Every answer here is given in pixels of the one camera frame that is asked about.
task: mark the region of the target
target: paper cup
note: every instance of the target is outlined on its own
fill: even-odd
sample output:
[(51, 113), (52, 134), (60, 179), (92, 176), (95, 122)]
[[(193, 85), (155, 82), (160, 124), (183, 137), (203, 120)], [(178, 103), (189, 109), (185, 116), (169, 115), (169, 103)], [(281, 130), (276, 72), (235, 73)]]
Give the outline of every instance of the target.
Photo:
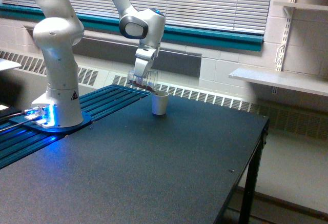
[(169, 93), (165, 91), (155, 91), (152, 93), (152, 109), (154, 115), (165, 115), (169, 102)]

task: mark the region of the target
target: warning label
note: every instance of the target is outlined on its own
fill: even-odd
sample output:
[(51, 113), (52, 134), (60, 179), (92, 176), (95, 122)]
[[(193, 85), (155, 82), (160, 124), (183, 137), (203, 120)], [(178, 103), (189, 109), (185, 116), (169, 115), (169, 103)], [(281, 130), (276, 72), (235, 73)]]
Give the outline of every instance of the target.
[(76, 94), (76, 91), (74, 91), (73, 96), (72, 96), (72, 98), (71, 98), (71, 101), (72, 101), (72, 100), (75, 100), (75, 99), (78, 99), (78, 96), (77, 96), (77, 94)]

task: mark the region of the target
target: table leg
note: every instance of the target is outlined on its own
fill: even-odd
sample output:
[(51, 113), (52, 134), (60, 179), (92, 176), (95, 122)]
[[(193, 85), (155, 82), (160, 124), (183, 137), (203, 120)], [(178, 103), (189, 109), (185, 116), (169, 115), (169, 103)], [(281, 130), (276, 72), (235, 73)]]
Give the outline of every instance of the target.
[(249, 222), (252, 202), (255, 193), (255, 186), (257, 180), (258, 169), (260, 167), (261, 155), (264, 146), (265, 131), (262, 134), (260, 144), (258, 145), (255, 154), (253, 155), (250, 164), (248, 166), (244, 196), (242, 199), (242, 205), (239, 216), (239, 224), (246, 224)]

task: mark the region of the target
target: blue led light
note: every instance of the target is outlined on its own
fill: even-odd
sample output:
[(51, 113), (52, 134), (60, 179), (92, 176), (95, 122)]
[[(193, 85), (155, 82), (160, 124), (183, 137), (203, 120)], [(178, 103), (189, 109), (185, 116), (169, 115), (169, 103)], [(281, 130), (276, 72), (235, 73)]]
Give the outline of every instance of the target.
[(55, 125), (55, 113), (53, 105), (48, 106), (48, 126), (52, 127)]

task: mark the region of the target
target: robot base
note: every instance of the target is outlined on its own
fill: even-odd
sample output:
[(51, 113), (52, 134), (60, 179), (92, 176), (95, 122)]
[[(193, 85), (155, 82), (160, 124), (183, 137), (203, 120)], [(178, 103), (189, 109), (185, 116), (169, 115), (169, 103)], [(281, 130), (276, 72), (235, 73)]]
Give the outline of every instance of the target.
[[(43, 133), (49, 133), (49, 134), (71, 134), (71, 133), (73, 133), (77, 130), (80, 130), (80, 129), (86, 127), (87, 125), (91, 124), (91, 122), (92, 122), (91, 115), (89, 115), (86, 112), (82, 112), (82, 117), (83, 117), (82, 123), (80, 123), (76, 126), (66, 127), (66, 128), (43, 128), (43, 127), (37, 125), (33, 121), (30, 121), (29, 123), (25, 123), (22, 126), (26, 126), (33, 130), (37, 130), (37, 131), (40, 131)], [(26, 121), (26, 119), (23, 115), (21, 115), (21, 116), (17, 116), (17, 117), (10, 119), (10, 121), (12, 121), (14, 123), (22, 123), (22, 122)]]

